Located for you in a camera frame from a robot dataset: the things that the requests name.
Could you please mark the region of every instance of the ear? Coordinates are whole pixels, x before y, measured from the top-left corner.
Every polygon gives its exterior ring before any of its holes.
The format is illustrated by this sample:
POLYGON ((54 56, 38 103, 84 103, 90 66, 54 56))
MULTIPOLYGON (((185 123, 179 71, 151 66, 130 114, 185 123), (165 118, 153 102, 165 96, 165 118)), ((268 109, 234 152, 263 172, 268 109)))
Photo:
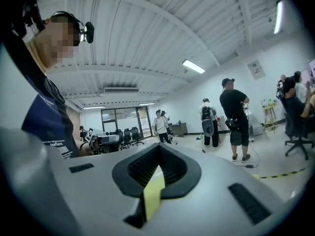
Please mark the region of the ear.
POLYGON ((44 22, 45 26, 50 24, 50 23, 51 23, 51 19, 50 18, 45 19, 45 22, 44 22))

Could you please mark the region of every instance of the small wooden table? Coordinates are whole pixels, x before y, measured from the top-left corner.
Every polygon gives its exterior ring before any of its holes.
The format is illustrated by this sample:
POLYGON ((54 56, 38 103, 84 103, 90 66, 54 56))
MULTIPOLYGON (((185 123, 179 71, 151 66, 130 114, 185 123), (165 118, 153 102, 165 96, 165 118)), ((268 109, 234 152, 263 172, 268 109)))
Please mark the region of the small wooden table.
POLYGON ((264 132, 265 132, 265 129, 266 129, 266 125, 269 125, 271 124, 271 128, 273 129, 274 133, 275 133, 275 129, 276 127, 278 127, 278 123, 277 123, 277 118, 276 118, 276 114, 275 114, 275 111, 274 111, 274 107, 277 106, 277 103, 276 104, 273 104, 271 106, 267 106, 267 107, 263 107, 262 109, 264 110, 264 113, 265 113, 265 125, 264 125, 264 132), (267 122, 267 113, 268 113, 268 110, 270 111, 270 116, 271 116, 271 121, 267 122))

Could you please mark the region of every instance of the tube light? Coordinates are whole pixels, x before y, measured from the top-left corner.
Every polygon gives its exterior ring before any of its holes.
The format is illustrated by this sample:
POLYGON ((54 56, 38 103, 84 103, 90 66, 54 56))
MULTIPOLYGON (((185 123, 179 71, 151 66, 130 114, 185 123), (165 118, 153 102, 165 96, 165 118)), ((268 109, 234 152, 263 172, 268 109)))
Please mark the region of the tube light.
POLYGON ((153 105, 153 104, 155 104, 155 103, 141 103, 141 104, 139 104, 139 106, 147 106, 147 105, 153 105))
POLYGON ((283 12, 284 12, 284 2, 279 1, 278 6, 277 6, 277 20, 276 20, 274 34, 278 34, 280 32, 283 12))
POLYGON ((183 65, 189 67, 192 70, 197 71, 198 73, 204 73, 205 72, 204 69, 202 69, 200 66, 197 66, 196 64, 190 62, 188 59, 184 60, 183 65))
POLYGON ((105 108, 105 106, 102 106, 102 107, 85 107, 83 109, 91 109, 91 108, 105 108))

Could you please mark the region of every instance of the white floor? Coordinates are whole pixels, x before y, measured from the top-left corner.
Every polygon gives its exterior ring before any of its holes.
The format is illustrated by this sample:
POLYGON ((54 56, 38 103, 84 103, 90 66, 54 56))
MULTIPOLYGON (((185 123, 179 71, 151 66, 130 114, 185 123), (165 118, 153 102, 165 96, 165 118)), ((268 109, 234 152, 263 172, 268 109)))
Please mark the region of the white floor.
MULTIPOLYGON (((242 167, 245 171, 252 175, 259 175, 261 177, 269 177, 281 174, 287 174, 292 171, 298 171, 302 168, 306 170, 278 178, 260 179, 261 182, 268 185, 273 189, 284 201, 289 200, 295 194, 300 192, 305 186, 306 182, 311 176, 314 162, 315 162, 315 148, 311 148, 310 145, 306 145, 305 148, 309 153, 309 160, 305 161, 304 154, 297 148, 290 152, 288 157, 285 157, 285 152, 291 145, 284 145, 284 142, 289 140, 288 136, 284 133, 285 125, 281 124, 275 130, 268 131, 265 134, 255 137, 255 141, 249 146, 249 154, 251 154, 250 160, 247 164, 252 164, 254 167, 258 164, 259 159, 254 150, 260 157, 260 163, 256 168, 249 169, 242 167)), ((198 136, 191 135, 184 138, 175 137, 174 142, 178 142, 179 146, 191 148, 196 150, 196 153, 202 153, 202 142, 196 140, 198 136)), ((226 160, 232 160, 232 151, 230 146, 229 134, 220 134, 221 143, 217 148, 210 146, 203 149, 209 155, 220 156, 226 160)), ((147 143, 158 142, 157 137, 149 138, 147 143)), ((235 164, 243 165, 241 163, 242 149, 238 147, 238 159, 235 164)))

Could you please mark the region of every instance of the poster on door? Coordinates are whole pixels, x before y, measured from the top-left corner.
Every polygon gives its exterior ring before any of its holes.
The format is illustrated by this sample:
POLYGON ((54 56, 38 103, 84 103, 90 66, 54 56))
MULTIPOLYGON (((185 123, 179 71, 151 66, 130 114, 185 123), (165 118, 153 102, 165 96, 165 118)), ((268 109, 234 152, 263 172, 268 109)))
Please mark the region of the poster on door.
POLYGON ((263 77, 266 76, 266 74, 265 74, 264 70, 262 69, 259 61, 256 60, 256 61, 248 64, 247 66, 250 69, 254 80, 258 80, 258 79, 263 78, 263 77))

